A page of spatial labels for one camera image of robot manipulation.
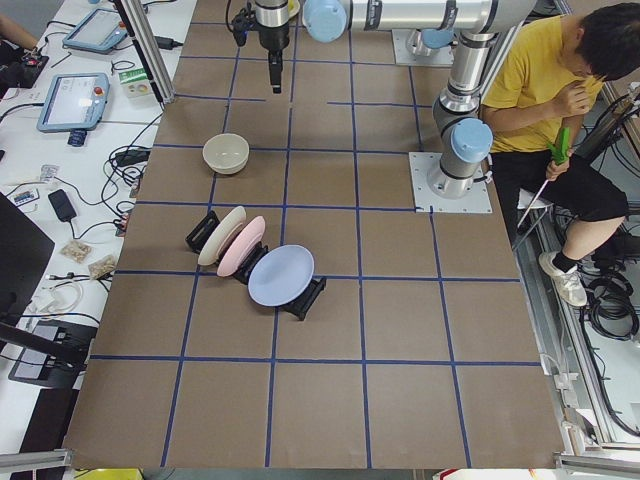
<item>hand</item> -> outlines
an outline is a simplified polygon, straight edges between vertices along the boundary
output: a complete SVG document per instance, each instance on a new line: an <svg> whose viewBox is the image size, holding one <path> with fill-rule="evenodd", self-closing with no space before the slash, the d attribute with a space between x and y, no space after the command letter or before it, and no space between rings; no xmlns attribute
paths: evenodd
<svg viewBox="0 0 640 480"><path fill-rule="evenodd" d="M567 156L571 158L571 155L573 155L573 148L567 150ZM547 180L549 180L550 182L555 182L560 175L569 170L569 163L570 160L567 159L567 161L562 165L556 165L556 162L551 160L549 162L549 165L547 165Z"/></svg>
<svg viewBox="0 0 640 480"><path fill-rule="evenodd" d="M589 111L591 99L582 80L576 80L563 87L551 100L558 117L584 115Z"/></svg>

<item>blue joint cap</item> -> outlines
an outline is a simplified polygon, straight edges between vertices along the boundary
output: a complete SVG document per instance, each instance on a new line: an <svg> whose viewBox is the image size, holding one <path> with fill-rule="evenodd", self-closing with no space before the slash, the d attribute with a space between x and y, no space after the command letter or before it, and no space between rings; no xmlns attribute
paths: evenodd
<svg viewBox="0 0 640 480"><path fill-rule="evenodd" d="M307 0L302 15L309 35L322 43L334 41L347 26L347 12L338 0Z"/></svg>
<svg viewBox="0 0 640 480"><path fill-rule="evenodd" d="M420 38L427 48L442 48L453 41L453 30L426 29L422 30Z"/></svg>
<svg viewBox="0 0 640 480"><path fill-rule="evenodd" d="M478 163L491 150L493 134L488 125L477 118L465 118L453 127L451 147L455 154L467 163Z"/></svg>

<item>yellow shirt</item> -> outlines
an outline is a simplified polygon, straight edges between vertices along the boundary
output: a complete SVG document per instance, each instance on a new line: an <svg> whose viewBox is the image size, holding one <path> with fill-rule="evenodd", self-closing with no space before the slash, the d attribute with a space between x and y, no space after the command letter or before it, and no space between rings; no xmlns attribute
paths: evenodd
<svg viewBox="0 0 640 480"><path fill-rule="evenodd" d="M596 101L603 83L595 77L575 76L560 63L561 17L536 20L525 25L513 43L483 105L492 108L530 107L548 102L566 85L584 80ZM539 152L558 135L562 118L551 118L509 132L494 133L491 152Z"/></svg>

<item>pink plate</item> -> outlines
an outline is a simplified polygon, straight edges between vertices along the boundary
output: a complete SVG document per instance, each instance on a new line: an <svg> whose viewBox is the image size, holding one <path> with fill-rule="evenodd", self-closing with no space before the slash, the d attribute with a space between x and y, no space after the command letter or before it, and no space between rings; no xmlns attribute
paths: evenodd
<svg viewBox="0 0 640 480"><path fill-rule="evenodd" d="M262 240L265 226L264 217L256 217L242 229L220 260L217 271L219 277L228 277L238 270L253 247Z"/></svg>

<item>black shorts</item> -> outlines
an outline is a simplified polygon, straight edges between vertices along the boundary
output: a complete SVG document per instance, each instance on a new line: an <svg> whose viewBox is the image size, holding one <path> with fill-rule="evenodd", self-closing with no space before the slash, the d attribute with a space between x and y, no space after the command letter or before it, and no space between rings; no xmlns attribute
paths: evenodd
<svg viewBox="0 0 640 480"><path fill-rule="evenodd" d="M493 153L493 179L500 200L509 240L516 237L520 188L536 193L546 179L551 152ZM628 215L627 196L611 181L576 157L569 169L549 182L541 195L564 207L585 222L598 222Z"/></svg>

